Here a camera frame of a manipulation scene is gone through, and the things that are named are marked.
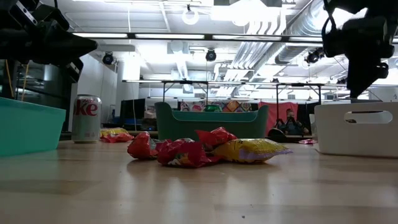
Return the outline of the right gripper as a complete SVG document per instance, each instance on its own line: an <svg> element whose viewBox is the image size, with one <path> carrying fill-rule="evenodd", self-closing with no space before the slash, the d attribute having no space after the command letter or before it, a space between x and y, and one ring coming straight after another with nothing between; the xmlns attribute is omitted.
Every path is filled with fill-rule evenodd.
<svg viewBox="0 0 398 224"><path fill-rule="evenodd" d="M349 60L347 89L350 97L358 97L376 80L387 78L389 66L380 58L394 54L392 44L397 31L396 12L367 13L350 19L337 28L332 13L328 13L322 28L323 50L327 57L345 54ZM367 55L370 58L355 59Z"/></svg>

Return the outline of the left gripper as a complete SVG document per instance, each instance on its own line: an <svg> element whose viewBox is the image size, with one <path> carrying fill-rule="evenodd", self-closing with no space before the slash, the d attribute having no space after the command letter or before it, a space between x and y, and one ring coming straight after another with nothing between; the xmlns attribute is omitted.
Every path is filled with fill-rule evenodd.
<svg viewBox="0 0 398 224"><path fill-rule="evenodd" d="M79 58L96 50L98 43L68 33L68 27L56 5L1 0L1 58L53 65L69 63L68 74L77 83L83 70Z"/></svg>

